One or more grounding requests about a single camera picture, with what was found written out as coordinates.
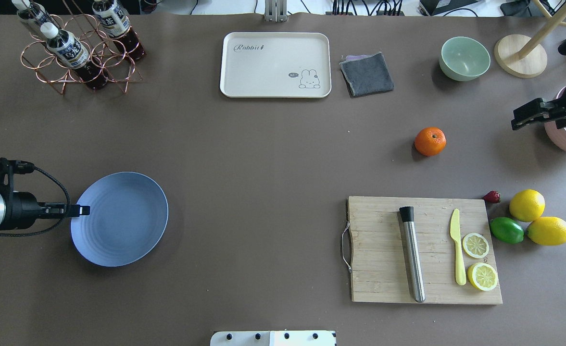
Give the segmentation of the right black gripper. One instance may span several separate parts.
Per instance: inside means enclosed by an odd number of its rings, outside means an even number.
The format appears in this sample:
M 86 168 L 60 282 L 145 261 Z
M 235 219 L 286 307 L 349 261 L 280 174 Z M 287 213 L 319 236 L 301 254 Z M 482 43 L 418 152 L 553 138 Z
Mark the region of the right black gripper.
M 511 128 L 514 131 L 533 123 L 546 123 L 553 121 L 556 126 L 566 126 L 566 98 L 564 96 L 545 101 L 537 98 L 513 111 L 514 119 Z

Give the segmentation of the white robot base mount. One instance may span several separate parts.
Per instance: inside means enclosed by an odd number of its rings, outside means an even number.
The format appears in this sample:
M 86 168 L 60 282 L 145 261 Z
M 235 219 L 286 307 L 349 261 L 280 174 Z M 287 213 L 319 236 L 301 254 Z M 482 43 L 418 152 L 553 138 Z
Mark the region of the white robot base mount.
M 335 331 L 219 331 L 212 335 L 211 346 L 336 346 Z

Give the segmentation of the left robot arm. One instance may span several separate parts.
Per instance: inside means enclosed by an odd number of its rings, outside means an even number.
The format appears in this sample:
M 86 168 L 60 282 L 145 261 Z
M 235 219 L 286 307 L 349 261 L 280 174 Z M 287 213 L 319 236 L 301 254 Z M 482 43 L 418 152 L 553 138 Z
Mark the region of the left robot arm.
M 90 215 L 88 205 L 66 205 L 61 202 L 38 202 L 32 193 L 13 191 L 0 193 L 0 231 L 28 229 L 38 219 L 61 219 Z

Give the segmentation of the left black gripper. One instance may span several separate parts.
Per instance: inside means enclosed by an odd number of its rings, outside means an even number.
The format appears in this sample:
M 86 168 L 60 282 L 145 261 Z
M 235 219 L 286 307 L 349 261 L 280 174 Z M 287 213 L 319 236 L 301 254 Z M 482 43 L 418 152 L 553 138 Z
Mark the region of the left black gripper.
M 26 191 L 4 193 L 4 230 L 27 229 L 38 219 L 63 219 L 90 215 L 91 206 L 43 204 Z

